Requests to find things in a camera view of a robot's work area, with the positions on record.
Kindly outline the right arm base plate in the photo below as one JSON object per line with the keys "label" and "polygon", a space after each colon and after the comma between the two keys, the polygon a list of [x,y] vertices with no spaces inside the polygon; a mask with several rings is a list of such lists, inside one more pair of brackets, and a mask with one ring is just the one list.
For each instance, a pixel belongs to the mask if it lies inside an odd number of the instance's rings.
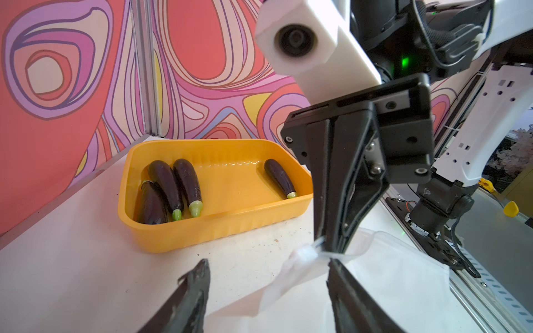
{"label": "right arm base plate", "polygon": [[454,271],[465,270],[473,278],[482,277],[471,261],[461,251],[456,251],[457,237],[445,236],[441,232],[430,234],[411,222],[410,213],[414,209],[414,201],[387,197],[385,203],[430,257]]}

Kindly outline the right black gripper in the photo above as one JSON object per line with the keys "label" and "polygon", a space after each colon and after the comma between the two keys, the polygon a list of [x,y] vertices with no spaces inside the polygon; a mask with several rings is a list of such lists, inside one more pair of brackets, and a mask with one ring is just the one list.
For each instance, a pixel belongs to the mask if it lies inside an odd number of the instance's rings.
{"label": "right black gripper", "polygon": [[315,239],[344,253],[389,183],[431,179],[429,78],[413,74],[294,111],[281,133],[312,175]]}

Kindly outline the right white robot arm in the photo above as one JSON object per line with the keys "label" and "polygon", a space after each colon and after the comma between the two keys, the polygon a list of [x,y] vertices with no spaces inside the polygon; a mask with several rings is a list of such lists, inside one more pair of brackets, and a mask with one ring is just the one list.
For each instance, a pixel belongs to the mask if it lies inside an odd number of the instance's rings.
{"label": "right white robot arm", "polygon": [[333,253],[392,184],[418,185],[412,219],[435,237],[532,102],[531,1],[268,1],[255,37],[309,101],[281,138]]}

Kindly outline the yellow plastic tray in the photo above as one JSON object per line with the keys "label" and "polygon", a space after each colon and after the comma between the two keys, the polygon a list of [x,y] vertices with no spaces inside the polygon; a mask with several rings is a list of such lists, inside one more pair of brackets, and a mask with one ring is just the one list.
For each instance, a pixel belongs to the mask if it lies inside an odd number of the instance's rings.
{"label": "yellow plastic tray", "polygon": [[[159,226],[137,222],[141,184],[148,165],[162,160],[190,161],[197,172],[204,209],[181,221]],[[264,170],[277,160],[296,188],[297,197],[283,198]],[[313,198],[310,172],[275,142],[268,140],[152,140],[135,145],[126,156],[119,190],[118,215],[135,243],[148,253],[166,253],[207,241],[245,233],[303,215]]]}

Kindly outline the eggplant in tray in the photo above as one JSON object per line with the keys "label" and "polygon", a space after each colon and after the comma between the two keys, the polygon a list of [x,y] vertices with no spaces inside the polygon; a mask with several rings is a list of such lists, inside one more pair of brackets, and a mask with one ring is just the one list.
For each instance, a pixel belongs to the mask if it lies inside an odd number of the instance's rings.
{"label": "eggplant in tray", "polygon": [[165,195],[173,220],[180,221],[185,206],[172,168],[166,162],[155,160],[148,166],[148,173]]}
{"label": "eggplant in tray", "polygon": [[192,217],[200,217],[203,212],[203,199],[197,173],[186,159],[178,159],[174,163],[174,173],[181,189],[185,193],[187,206]]}
{"label": "eggplant in tray", "polygon": [[264,169],[270,179],[272,179],[278,188],[283,192],[285,198],[290,199],[298,196],[293,182],[278,161],[274,159],[266,160],[264,163]]}
{"label": "eggplant in tray", "polygon": [[145,225],[160,225],[168,222],[167,209],[160,188],[150,180],[145,180],[141,185],[137,221]]}

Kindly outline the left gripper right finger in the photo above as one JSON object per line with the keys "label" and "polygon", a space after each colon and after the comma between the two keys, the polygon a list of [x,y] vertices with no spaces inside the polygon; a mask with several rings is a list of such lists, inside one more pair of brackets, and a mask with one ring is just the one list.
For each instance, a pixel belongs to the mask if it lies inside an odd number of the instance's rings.
{"label": "left gripper right finger", "polygon": [[331,259],[327,279],[337,332],[402,332],[338,259]]}

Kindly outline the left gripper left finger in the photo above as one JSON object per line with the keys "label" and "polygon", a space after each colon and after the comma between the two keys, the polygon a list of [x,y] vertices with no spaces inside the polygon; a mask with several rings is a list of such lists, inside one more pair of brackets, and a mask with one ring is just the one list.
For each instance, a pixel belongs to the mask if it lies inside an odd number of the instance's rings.
{"label": "left gripper left finger", "polygon": [[201,259],[178,279],[178,288],[140,332],[202,332],[210,290],[210,265]]}

